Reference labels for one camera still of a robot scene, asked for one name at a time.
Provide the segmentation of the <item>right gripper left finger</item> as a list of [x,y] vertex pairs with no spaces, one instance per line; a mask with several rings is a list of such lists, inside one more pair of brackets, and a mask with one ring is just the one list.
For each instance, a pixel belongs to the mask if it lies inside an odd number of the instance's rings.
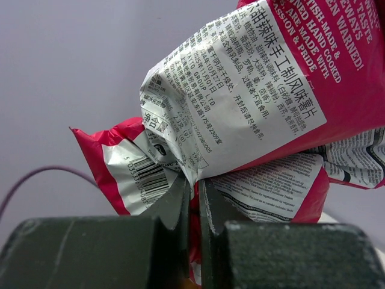
[[29,219],[1,252],[2,288],[181,288],[190,186],[179,175],[137,216]]

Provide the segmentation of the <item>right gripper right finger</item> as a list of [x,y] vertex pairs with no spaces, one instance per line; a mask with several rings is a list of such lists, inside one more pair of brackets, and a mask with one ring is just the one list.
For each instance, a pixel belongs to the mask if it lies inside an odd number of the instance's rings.
[[367,235],[338,223],[258,223],[200,181],[203,288],[383,288]]

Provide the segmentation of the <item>pink silver chips bag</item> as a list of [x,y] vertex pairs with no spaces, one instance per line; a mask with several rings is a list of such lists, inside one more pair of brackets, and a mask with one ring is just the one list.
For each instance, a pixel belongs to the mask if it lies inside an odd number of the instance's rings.
[[384,185],[384,2],[239,1],[149,70],[140,106],[72,132],[118,214],[185,175],[200,285],[199,180],[263,222],[317,222],[331,183]]

